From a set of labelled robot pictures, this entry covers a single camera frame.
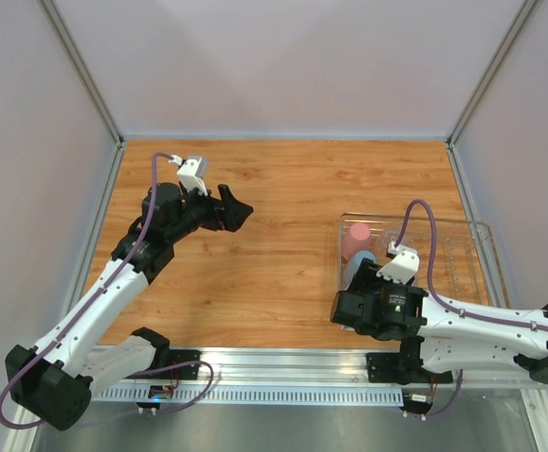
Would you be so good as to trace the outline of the blue plastic cup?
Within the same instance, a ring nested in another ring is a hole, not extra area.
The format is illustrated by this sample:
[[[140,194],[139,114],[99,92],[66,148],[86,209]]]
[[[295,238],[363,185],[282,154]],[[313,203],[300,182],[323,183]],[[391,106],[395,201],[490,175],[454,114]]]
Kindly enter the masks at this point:
[[[351,281],[353,280],[353,277],[355,276],[356,272],[358,271],[363,259],[368,259],[372,261],[373,263],[377,262],[377,257],[374,253],[372,253],[369,250],[360,250],[355,255],[353,255],[348,261],[345,266],[345,269],[342,272],[342,286],[344,288],[347,288]]]

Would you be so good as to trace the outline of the pink plastic cup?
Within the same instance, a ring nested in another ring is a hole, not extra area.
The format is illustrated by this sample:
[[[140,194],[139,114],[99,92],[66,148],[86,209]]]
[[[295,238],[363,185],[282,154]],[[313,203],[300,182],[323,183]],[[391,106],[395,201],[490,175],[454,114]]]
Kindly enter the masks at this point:
[[[368,250],[372,235],[366,223],[353,223],[346,231],[341,241],[341,255],[349,261],[356,253]]]

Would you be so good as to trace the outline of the clear glass cup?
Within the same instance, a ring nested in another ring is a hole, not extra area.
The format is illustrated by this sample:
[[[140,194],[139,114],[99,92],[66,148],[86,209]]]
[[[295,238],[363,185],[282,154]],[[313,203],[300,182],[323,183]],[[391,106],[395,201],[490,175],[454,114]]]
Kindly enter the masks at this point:
[[[388,254],[389,246],[397,240],[399,233],[400,233],[400,230],[398,228],[385,229],[381,232],[378,239],[379,254],[381,255]]]

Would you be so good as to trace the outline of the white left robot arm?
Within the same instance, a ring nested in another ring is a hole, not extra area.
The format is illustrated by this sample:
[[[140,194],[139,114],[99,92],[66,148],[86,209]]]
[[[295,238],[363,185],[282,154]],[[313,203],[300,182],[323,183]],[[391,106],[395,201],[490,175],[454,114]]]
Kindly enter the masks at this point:
[[[177,242],[199,229],[238,231],[252,214],[226,185],[217,197],[174,183],[153,184],[140,216],[112,251],[87,294],[32,347],[15,346],[5,359],[8,383],[0,393],[0,423],[16,424],[3,414],[5,399],[58,430],[71,428],[91,399],[122,379],[165,375],[173,378],[200,359],[171,358],[169,339],[148,328],[133,331],[122,343],[95,351],[98,340],[122,310],[141,295],[174,257]]]

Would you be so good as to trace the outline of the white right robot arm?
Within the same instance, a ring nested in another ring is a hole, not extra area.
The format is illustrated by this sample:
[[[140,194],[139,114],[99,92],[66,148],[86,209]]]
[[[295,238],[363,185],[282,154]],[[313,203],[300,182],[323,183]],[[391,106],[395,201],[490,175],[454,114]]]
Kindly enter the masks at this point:
[[[548,303],[512,310],[433,296],[408,283],[385,280],[381,266],[360,264],[331,307],[331,322],[379,341],[397,341],[397,352],[366,355],[372,382],[453,382],[459,371],[522,369],[548,385]]]

